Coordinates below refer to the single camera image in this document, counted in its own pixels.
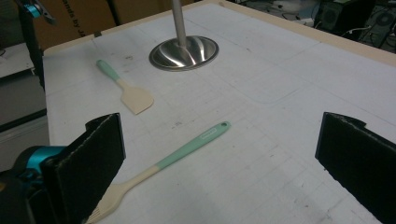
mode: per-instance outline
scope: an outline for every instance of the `metal pole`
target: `metal pole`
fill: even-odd
[[[187,38],[186,30],[184,29],[183,12],[181,11],[180,0],[172,0],[172,12],[175,20],[178,46],[186,48]]]

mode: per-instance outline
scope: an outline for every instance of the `spatula head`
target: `spatula head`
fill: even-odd
[[[154,98],[148,91],[130,86],[123,86],[121,100],[136,115],[151,107],[154,103]]]

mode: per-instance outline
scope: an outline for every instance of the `table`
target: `table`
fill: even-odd
[[[184,7],[187,35],[219,44],[210,64],[166,72],[149,53],[176,37],[170,12],[46,51],[49,139],[120,112],[126,160],[139,174],[224,120],[219,139],[132,189],[101,223],[379,223],[314,158],[324,111],[396,140],[396,56],[253,9],[209,0]],[[95,66],[106,60],[154,96],[134,115]]]

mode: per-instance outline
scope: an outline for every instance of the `spatula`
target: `spatula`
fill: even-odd
[[[154,99],[148,91],[140,87],[131,87],[128,85],[128,83],[122,80],[116,71],[114,71],[114,69],[105,61],[98,60],[96,65],[102,70],[102,72],[104,72],[108,77],[111,77],[122,87],[123,92],[121,100],[134,114],[137,115],[151,107]]]
[[[105,195],[102,197],[102,200],[93,210],[87,223],[97,222],[102,218],[106,217],[107,215],[111,214],[112,212],[114,212],[117,209],[117,207],[120,205],[123,195],[128,190],[138,185],[142,181],[146,180],[147,178],[151,177],[152,175],[157,174],[158,172],[160,172],[167,166],[171,165],[175,161],[180,160],[181,158],[189,155],[196,149],[216,139],[217,137],[225,133],[230,127],[231,124],[228,121],[219,123],[213,126],[212,128],[210,128],[209,130],[207,130],[206,132],[202,133],[198,137],[195,137],[189,143],[179,148],[178,150],[176,150],[169,156],[165,157],[161,161],[157,162],[153,166],[149,167],[144,172],[130,179],[129,181],[122,184],[110,185]]]

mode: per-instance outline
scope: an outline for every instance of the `stainless steel stand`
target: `stainless steel stand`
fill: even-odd
[[[172,0],[177,38],[167,40],[155,47],[150,62],[166,71],[185,71],[210,63],[219,53],[215,41],[198,36],[186,36],[180,0]]]

